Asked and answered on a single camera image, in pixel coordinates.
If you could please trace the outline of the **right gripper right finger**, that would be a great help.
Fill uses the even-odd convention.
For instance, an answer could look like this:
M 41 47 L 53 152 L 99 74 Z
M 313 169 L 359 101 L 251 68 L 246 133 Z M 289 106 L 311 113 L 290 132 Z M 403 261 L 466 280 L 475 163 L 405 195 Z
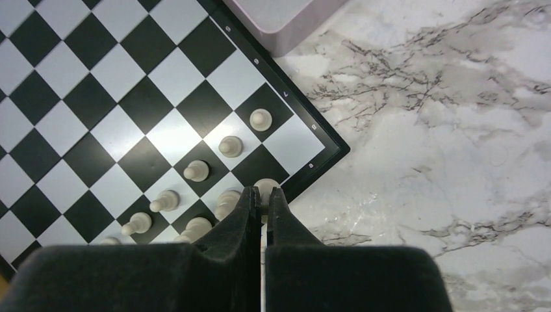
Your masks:
M 438 266 L 410 246 L 328 246 L 275 188 L 268 207 L 268 311 L 451 311 Z

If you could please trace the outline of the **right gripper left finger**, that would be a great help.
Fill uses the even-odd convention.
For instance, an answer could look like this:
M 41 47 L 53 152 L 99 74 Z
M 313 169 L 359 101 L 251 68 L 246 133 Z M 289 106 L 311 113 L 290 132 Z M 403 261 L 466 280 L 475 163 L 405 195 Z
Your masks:
M 261 198 L 196 242 L 48 246 L 19 268 L 2 311 L 260 311 Z

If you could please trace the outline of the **white king piece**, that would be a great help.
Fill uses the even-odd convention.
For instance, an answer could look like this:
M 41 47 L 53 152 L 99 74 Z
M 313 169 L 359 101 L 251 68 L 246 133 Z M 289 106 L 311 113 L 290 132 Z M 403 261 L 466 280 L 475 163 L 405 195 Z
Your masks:
M 191 219 L 186 225 L 185 230 L 176 238 L 174 242 L 193 243 L 204 236 L 212 229 L 212 224 L 209 220 L 203 217 Z

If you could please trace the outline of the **white bishop piece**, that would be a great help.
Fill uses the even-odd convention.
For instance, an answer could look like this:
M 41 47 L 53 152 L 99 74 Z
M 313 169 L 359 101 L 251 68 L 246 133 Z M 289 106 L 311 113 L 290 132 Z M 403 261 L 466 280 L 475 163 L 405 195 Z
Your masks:
M 235 209 L 240 196 L 239 191 L 227 190 L 218 197 L 217 206 L 214 210 L 214 216 L 218 221 L 222 221 Z

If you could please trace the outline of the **white pawn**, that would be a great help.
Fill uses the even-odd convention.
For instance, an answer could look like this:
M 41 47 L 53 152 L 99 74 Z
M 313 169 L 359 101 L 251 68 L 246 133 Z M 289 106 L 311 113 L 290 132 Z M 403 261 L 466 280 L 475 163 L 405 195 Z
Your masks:
M 209 173 L 209 165 L 202 160 L 192 161 L 183 171 L 184 178 L 194 182 L 206 180 Z
M 266 109 L 255 109 L 250 114 L 250 125 L 255 131 L 267 131 L 271 127 L 272 121 L 272 115 Z
M 180 196 L 176 191 L 164 190 L 150 203 L 149 209 L 154 213 L 173 211 L 177 209 L 179 202 Z
M 243 142 L 237 136 L 226 136 L 218 145 L 219 152 L 227 158 L 238 157 L 242 153 L 243 148 Z
M 130 236 L 135 233 L 145 233 L 151 226 L 152 219 L 147 213 L 135 213 L 130 217 L 130 220 L 122 226 L 121 234 Z

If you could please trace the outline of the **white pawn tin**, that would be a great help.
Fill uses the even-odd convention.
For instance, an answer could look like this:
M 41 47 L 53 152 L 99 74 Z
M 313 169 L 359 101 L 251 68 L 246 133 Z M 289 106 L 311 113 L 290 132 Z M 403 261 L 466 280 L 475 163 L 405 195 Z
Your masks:
M 101 240 L 100 245 L 120 245 L 121 241 L 116 237 L 106 237 Z

